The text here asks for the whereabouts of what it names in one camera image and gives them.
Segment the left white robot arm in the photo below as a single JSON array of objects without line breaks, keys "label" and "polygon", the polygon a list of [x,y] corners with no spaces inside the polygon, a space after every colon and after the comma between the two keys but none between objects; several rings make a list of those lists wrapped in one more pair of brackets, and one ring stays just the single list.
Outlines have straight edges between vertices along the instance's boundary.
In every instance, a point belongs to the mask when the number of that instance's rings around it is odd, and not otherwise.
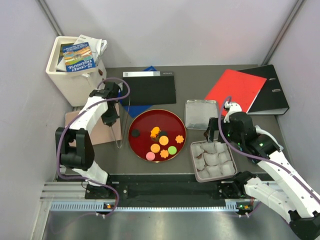
[{"label": "left white robot arm", "polygon": [[91,199],[118,198],[110,175],[95,161],[95,151],[90,134],[98,121],[112,127],[120,116],[116,103],[121,99],[120,87],[115,82],[107,82],[103,89],[94,89],[83,109],[65,127],[55,131],[57,173],[66,180],[74,176],[62,175],[60,166],[72,169],[87,182],[86,190],[93,194]]}]

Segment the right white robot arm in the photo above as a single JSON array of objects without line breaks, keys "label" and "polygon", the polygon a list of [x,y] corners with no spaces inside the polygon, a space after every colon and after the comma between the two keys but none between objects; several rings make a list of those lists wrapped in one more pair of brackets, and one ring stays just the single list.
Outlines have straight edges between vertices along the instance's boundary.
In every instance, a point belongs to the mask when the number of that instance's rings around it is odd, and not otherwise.
[{"label": "right white robot arm", "polygon": [[232,179],[232,189],[239,198],[253,197],[285,220],[301,240],[320,236],[320,195],[293,168],[280,144],[267,131],[257,129],[250,115],[227,97],[219,114],[209,120],[204,134],[207,140],[218,131],[218,141],[234,152],[254,161],[280,187],[274,190],[255,174],[244,171]]}]

